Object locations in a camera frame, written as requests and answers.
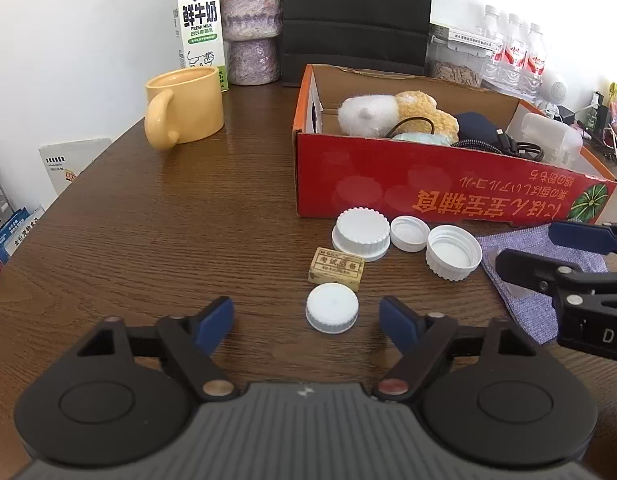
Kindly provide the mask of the purple textured vase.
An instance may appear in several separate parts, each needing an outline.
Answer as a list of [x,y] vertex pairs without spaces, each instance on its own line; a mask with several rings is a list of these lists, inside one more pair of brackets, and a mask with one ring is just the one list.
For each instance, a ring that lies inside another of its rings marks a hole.
[[279,37],[284,0],[220,0],[228,79],[260,86],[279,79]]

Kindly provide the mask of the yellow ceramic mug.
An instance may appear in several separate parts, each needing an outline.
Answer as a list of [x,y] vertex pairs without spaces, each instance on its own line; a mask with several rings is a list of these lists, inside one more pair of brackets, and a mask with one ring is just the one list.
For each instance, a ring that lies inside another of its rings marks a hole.
[[144,128],[156,151],[197,142],[225,125],[220,71],[215,66],[173,70],[150,79]]

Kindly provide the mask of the green white mesh bundle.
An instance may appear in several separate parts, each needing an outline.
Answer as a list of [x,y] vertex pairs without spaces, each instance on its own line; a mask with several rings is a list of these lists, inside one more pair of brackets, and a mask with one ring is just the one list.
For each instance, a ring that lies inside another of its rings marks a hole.
[[448,140],[446,136],[437,133],[404,132],[393,136],[393,140],[438,146],[451,145],[450,140]]

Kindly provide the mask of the small yellow printed box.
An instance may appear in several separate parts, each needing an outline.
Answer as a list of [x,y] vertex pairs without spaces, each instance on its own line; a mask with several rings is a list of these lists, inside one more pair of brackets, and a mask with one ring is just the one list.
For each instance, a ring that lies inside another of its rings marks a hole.
[[315,285],[337,283],[357,292],[363,270],[365,270],[363,258],[318,247],[308,269],[308,281]]

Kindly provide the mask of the white box on container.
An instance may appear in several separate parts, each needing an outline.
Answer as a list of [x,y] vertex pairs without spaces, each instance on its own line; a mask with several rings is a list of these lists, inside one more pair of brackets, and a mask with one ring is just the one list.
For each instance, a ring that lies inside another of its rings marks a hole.
[[483,37],[476,32],[449,27],[440,24],[431,25],[431,35],[439,40],[446,41],[447,44],[461,44],[464,47],[494,51],[499,43],[491,38]]

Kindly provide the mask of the purple fabric drawstring pouch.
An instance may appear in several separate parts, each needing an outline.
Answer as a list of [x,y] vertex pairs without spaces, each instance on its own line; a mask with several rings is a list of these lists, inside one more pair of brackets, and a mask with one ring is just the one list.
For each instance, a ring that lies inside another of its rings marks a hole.
[[483,268],[499,292],[511,318],[537,344],[545,344],[558,335],[558,321],[552,299],[537,292],[541,280],[548,286],[557,268],[543,265],[545,260],[560,261],[586,273],[608,271],[601,255],[555,245],[549,238],[549,226],[479,236],[483,250]]

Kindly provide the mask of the black paper shopping bag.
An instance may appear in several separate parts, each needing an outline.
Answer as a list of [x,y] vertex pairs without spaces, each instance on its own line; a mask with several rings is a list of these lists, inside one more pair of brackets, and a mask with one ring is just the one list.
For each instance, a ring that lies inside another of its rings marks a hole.
[[284,0],[281,77],[297,87],[308,64],[421,75],[432,0]]

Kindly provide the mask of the water bottle right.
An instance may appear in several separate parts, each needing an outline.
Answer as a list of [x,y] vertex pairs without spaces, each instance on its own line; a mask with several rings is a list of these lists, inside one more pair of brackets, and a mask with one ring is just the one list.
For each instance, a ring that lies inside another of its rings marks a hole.
[[520,91],[526,101],[532,102],[537,97],[543,71],[546,66],[546,40],[543,31],[536,23],[529,25],[527,35],[529,46],[526,51],[522,73],[520,75],[517,90]]

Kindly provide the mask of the large ridged white cap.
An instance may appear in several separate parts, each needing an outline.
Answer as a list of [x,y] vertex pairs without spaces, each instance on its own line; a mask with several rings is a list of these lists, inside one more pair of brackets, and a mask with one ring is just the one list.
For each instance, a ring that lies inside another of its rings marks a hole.
[[391,245],[389,221],[379,211],[355,207],[337,217],[331,234],[333,247],[367,262],[381,259]]

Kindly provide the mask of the yellow white plush toy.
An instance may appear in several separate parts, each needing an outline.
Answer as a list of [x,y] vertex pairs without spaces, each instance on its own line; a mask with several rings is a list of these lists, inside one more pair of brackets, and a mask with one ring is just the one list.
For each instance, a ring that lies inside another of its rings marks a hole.
[[337,110],[343,133],[361,138],[429,138],[451,145],[459,141],[459,122],[437,107],[432,96],[419,90],[390,94],[366,94],[346,99]]

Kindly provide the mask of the navy blue zip pouch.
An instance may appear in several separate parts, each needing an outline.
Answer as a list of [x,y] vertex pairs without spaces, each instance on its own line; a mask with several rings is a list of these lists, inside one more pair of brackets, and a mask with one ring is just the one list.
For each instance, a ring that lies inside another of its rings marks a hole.
[[479,141],[495,148],[510,148],[511,141],[484,115],[476,112],[461,113],[456,116],[460,141]]

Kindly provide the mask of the water bottle middle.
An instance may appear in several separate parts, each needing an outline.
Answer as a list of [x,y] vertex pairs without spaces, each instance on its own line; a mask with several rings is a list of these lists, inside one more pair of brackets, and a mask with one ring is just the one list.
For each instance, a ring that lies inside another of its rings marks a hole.
[[524,66],[527,47],[517,15],[510,13],[507,36],[503,43],[497,82],[502,87],[517,88]]

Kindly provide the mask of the cotton swab plastic box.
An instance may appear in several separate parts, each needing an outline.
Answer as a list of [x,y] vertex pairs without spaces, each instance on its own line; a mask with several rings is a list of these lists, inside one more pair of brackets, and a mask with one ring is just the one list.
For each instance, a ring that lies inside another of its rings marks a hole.
[[506,133],[514,141],[538,145],[543,150],[543,161],[552,166],[572,169],[583,147],[583,138],[576,129],[535,113],[514,118]]

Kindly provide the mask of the white green milk carton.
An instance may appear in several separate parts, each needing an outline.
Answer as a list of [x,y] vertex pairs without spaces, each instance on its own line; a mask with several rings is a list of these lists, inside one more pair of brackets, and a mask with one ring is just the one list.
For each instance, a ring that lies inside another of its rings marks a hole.
[[174,23],[182,68],[213,66],[229,89],[220,0],[175,0]]

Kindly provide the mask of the open white jar lid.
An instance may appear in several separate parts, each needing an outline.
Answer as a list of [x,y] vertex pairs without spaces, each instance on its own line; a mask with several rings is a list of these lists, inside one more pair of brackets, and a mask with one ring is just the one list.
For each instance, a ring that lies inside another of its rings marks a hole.
[[435,226],[427,237],[425,262],[443,280],[465,280],[481,264],[482,258],[483,250],[479,242],[459,226]]

